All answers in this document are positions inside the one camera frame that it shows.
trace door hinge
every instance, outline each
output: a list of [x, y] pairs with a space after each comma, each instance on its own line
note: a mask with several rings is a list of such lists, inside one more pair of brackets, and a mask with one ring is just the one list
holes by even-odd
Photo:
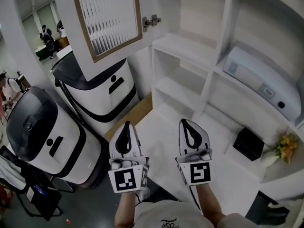
[[147, 17], [143, 17], [142, 19], [142, 26], [143, 26], [143, 32], [148, 31], [148, 27], [150, 25], [156, 26], [159, 22], [161, 22], [161, 18], [158, 18], [156, 14], [153, 14], [151, 17], [151, 20], [148, 20]]

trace white robot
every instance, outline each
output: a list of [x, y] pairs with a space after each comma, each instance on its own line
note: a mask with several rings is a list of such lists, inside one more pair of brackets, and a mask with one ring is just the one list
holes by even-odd
[[[175, 160], [185, 184], [211, 182], [211, 156], [208, 134], [197, 124], [182, 119], [179, 124], [180, 156]], [[142, 156], [135, 127], [127, 121], [114, 134], [109, 144], [109, 176], [115, 193], [146, 188], [149, 158]]]

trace floor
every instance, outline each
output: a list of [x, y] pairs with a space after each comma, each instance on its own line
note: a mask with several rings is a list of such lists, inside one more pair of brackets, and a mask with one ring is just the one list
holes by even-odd
[[[67, 188], [63, 181], [54, 180], [57, 188]], [[157, 186], [151, 180], [148, 180], [148, 186], [151, 190], [151, 197], [157, 197], [155, 201], [164, 199], [176, 200], [172, 195], [164, 189]], [[6, 228], [53, 228], [53, 227], [69, 227], [69, 228], [113, 228], [114, 216], [119, 203], [120, 194], [115, 194], [110, 183], [108, 175], [91, 190], [78, 188], [75, 193], [62, 192], [62, 199], [59, 207], [63, 211], [61, 217], [53, 217], [50, 221], [45, 221], [40, 217], [29, 217], [21, 207], [17, 197], [12, 200], [11, 208], [7, 209], [2, 223]], [[27, 208], [36, 213], [34, 209], [30, 209], [31, 205], [27, 204]]]

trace white device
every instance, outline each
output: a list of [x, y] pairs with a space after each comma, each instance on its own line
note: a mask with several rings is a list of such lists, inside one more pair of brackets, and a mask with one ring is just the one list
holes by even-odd
[[101, 136], [139, 102], [126, 59], [87, 81], [71, 51], [52, 73], [76, 111]]
[[289, 121], [301, 114], [301, 100], [295, 81], [278, 64], [251, 46], [238, 42], [223, 71], [264, 97]]
[[181, 119], [179, 131], [180, 156], [175, 160], [185, 184], [195, 186], [210, 183], [212, 150], [208, 134], [186, 119]]
[[115, 193], [144, 190], [147, 185], [149, 158], [142, 156], [135, 127], [125, 122], [109, 144], [110, 181]]
[[106, 140], [94, 136], [37, 87], [18, 101], [6, 131], [20, 159], [81, 187], [96, 185], [101, 169], [106, 169]]

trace gray floor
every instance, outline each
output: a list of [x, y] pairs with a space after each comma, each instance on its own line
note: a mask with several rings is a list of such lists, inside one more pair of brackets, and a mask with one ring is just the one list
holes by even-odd
[[[63, 188], [62, 181], [54, 181], [57, 188]], [[45, 221], [40, 217], [29, 217], [21, 207], [17, 197], [12, 200], [2, 223], [6, 228], [112, 228], [114, 216], [119, 203], [120, 194], [113, 192], [108, 175], [97, 187], [91, 190], [78, 188], [76, 193], [62, 192], [59, 207], [63, 211], [61, 217], [53, 217]]]

